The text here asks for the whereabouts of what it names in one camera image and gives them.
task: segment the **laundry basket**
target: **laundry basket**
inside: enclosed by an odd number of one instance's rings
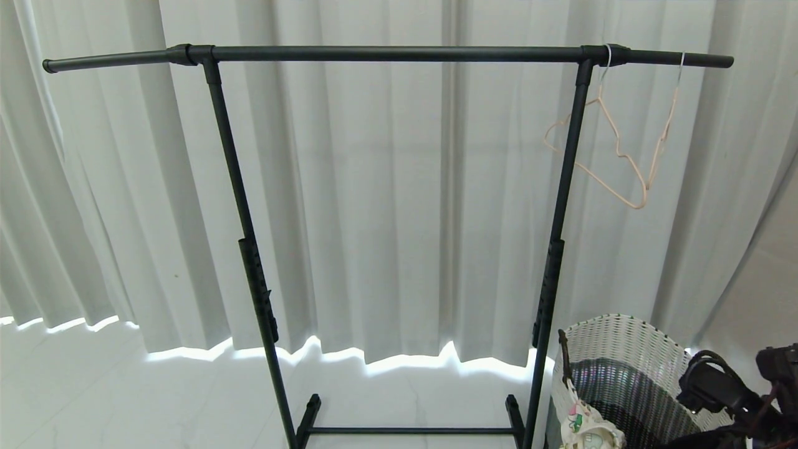
[[[654,449],[732,422],[722,413],[693,414],[678,403],[679,377],[690,356],[651,324],[631,316],[605,315],[570,326],[565,336],[579,398],[626,434],[627,449]],[[562,371],[561,349],[551,386],[560,422],[573,405]]]

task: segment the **curtain fold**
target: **curtain fold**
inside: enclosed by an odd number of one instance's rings
[[[43,77],[41,55],[181,42],[617,42],[735,56],[730,70],[683,71],[643,210],[575,173],[556,327],[621,312],[689,342],[795,147],[791,2],[0,1],[16,13],[3,14],[2,27],[4,301],[18,323],[118,314],[140,325],[149,351],[210,348],[230,336],[239,349],[261,345],[202,71]],[[220,67],[281,346],[293,351],[316,335],[325,351],[354,346],[371,361],[437,355],[454,340],[462,360],[526,363],[562,164],[542,138],[570,112],[574,66]],[[677,76],[672,66],[606,76],[623,150],[640,166],[650,163]],[[558,129],[553,142],[561,147],[564,135]],[[591,106],[578,161],[636,201],[634,173],[613,148]]]

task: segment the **clothes rack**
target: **clothes rack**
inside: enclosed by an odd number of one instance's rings
[[[491,47],[491,46],[194,46],[181,44],[166,50],[144,51],[124,54],[106,54],[83,58],[45,59],[42,67],[51,74],[67,70],[96,69],[112,66],[138,66],[142,64],[172,63],[182,66],[202,66],[211,94],[216,123],[222,142],[227,169],[230,173],[235,203],[243,229],[239,247],[243,266],[247,274],[255,315],[258,319],[263,347],[271,375],[277,404],[290,449],[305,449],[311,435],[510,435],[518,449],[531,449],[535,421],[537,419],[543,369],[551,333],[560,267],[563,262],[565,242],[562,239],[563,223],[574,172],[579,133],[587,102],[587,91],[595,66],[623,64],[659,64],[670,66],[696,66],[729,68],[734,58],[716,54],[694,54],[666,51],[632,50],[625,46],[579,47]],[[316,62],[566,62],[579,67],[576,74],[571,119],[567,131],[563,167],[557,188],[554,216],[551,221],[551,238],[543,272],[535,327],[532,331],[532,346],[537,348],[532,373],[531,394],[524,421],[516,398],[508,395],[505,400],[509,427],[320,427],[315,425],[316,416],[322,406],[318,394],[313,394],[307,403],[305,414],[294,428],[286,388],[282,381],[275,348],[278,340],[277,321],[271,309],[270,290],[260,260],[255,230],[252,224],[247,194],[244,191],[241,169],[233,142],[230,119],[219,75],[220,62],[244,61],[316,61]]]

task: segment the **wire hanger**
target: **wire hanger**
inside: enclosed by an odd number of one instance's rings
[[[638,181],[640,181],[640,186],[642,188],[642,199],[640,203],[635,204],[632,201],[623,197],[620,193],[616,192],[613,188],[611,188],[606,182],[602,181],[602,179],[596,175],[595,173],[591,172],[586,166],[576,162],[575,165],[585,173],[587,173],[590,177],[595,179],[600,185],[607,189],[610,193],[615,195],[619,200],[623,201],[624,204],[631,207],[632,209],[642,209],[646,203],[648,202],[648,191],[651,189],[651,184],[654,182],[654,178],[657,176],[657,168],[659,166],[659,159],[661,158],[662,154],[665,152],[665,142],[668,140],[668,132],[670,131],[670,122],[674,118],[674,111],[676,110],[676,100],[679,94],[679,84],[681,83],[681,71],[684,69],[685,66],[685,54],[681,54],[681,62],[679,63],[679,75],[676,80],[676,88],[674,88],[674,97],[670,103],[670,111],[668,112],[668,120],[665,122],[665,128],[662,130],[662,134],[660,135],[659,139],[657,140],[657,146],[654,148],[654,158],[651,161],[651,167],[649,169],[649,176],[648,179],[644,179],[638,165],[634,163],[632,157],[626,153],[621,153],[621,133],[618,131],[618,127],[615,125],[615,122],[610,115],[610,112],[607,110],[606,105],[604,104],[603,99],[603,87],[604,87],[604,78],[606,77],[607,71],[610,69],[610,65],[612,64],[612,47],[609,44],[604,44],[609,52],[609,57],[606,61],[606,66],[604,67],[604,71],[602,71],[601,77],[598,81],[598,95],[595,99],[590,100],[585,106],[592,105],[594,103],[598,103],[601,107],[602,113],[606,120],[610,123],[610,127],[612,128],[612,132],[615,134],[615,155],[617,157],[621,157],[626,159],[631,165],[632,169],[634,170],[634,174],[637,175]],[[548,142],[548,135],[552,129],[558,126],[565,126],[569,120],[571,119],[571,115],[568,114],[563,120],[557,121],[554,125],[550,126],[549,129],[546,130],[546,133],[543,135],[543,144],[546,145],[549,149],[557,153],[562,153],[561,149],[555,148]]]

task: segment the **white tile floor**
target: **white tile floor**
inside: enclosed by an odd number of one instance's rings
[[[41,323],[22,330],[4,325],[0,351],[3,449],[287,447],[263,351],[223,344],[213,360],[152,356],[139,332],[120,322],[97,332],[80,324],[52,334]],[[213,352],[193,356],[210,359]],[[321,426],[506,427],[507,394],[516,396],[525,417],[530,368],[459,364],[454,357],[444,350],[438,358],[400,357],[366,367],[357,351],[323,356],[311,340],[280,358],[295,426],[314,392],[322,397]],[[414,367],[391,369],[397,362]],[[333,447],[515,444],[506,436],[332,435],[308,444]]]

